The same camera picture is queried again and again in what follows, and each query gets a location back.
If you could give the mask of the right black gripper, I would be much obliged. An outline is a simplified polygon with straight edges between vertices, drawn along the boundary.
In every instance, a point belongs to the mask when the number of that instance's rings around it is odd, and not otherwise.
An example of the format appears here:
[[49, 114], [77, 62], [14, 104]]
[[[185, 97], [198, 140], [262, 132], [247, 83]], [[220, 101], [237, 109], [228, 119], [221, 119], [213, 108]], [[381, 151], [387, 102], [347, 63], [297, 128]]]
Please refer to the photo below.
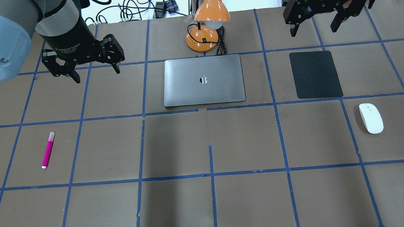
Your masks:
[[291, 37], [295, 37], [303, 21], [315, 14], [337, 11], [330, 24], [332, 32], [349, 17], [360, 14], [367, 0], [288, 0], [283, 11], [285, 24], [290, 26]]

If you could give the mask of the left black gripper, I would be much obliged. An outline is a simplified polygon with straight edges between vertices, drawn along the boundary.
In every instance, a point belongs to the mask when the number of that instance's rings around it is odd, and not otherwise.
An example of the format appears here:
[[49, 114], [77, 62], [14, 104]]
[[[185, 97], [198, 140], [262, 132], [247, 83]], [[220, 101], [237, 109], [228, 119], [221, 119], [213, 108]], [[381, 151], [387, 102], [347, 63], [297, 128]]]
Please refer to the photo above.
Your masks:
[[[42, 52], [42, 63], [54, 77], [69, 76], [79, 84], [81, 81], [75, 71], [76, 64], [91, 61], [107, 63], [120, 74], [119, 63], [125, 61], [124, 50], [120, 43], [113, 34], [106, 35], [101, 41], [96, 40], [82, 17], [64, 34], [40, 35], [54, 51]], [[57, 62], [58, 58], [65, 61], [64, 65]]]

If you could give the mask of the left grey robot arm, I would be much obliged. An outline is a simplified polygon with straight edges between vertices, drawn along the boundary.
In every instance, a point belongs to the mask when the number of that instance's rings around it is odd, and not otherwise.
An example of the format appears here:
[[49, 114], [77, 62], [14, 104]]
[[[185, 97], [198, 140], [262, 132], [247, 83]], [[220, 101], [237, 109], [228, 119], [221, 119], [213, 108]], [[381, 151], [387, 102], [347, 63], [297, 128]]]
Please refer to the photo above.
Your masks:
[[0, 81], [14, 78], [31, 50], [37, 32], [50, 49], [41, 61], [54, 76], [80, 83], [75, 67], [97, 61], [120, 73], [124, 50], [114, 35], [97, 40], [82, 17], [90, 0], [0, 0]]

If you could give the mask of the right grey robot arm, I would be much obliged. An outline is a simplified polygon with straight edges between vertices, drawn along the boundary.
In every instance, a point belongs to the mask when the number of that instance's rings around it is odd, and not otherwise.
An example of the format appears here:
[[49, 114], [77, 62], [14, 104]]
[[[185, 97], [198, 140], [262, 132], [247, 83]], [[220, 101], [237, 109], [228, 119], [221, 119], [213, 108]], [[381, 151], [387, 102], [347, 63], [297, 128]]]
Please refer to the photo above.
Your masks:
[[295, 37], [303, 21], [314, 15], [336, 11], [330, 24], [332, 32], [337, 32], [340, 25], [349, 17], [360, 14], [367, 0], [288, 0], [283, 11], [284, 22], [290, 26], [290, 34]]

